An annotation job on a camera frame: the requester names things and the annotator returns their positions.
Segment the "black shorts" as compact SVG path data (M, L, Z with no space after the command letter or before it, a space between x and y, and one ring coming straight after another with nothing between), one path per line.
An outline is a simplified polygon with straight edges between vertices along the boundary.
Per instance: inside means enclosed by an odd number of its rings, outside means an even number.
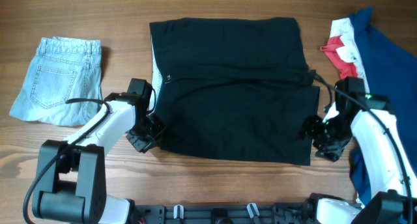
M182 18L150 24L162 78L163 150L217 160L309 165L313 84L294 18Z

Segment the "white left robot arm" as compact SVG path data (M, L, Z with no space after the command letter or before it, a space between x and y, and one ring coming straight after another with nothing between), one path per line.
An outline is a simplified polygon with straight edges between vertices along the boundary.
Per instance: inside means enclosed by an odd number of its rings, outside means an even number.
M125 135L140 153L157 146L163 124L149 109L154 90L111 93L84 127L63 141L40 147L36 176L22 207L26 223L39 219L66 223L144 223L130 199L107 194L105 157Z

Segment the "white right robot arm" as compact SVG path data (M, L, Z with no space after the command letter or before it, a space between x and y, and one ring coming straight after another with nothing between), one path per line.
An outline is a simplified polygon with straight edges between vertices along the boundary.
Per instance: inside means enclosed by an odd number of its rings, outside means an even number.
M320 157L333 160L356 139L366 166L371 200L354 208L335 198L314 202L317 223L415 223L416 175L397 134L397 120L384 96L354 93L340 96L327 119L314 115L301 126L300 137L313 139Z

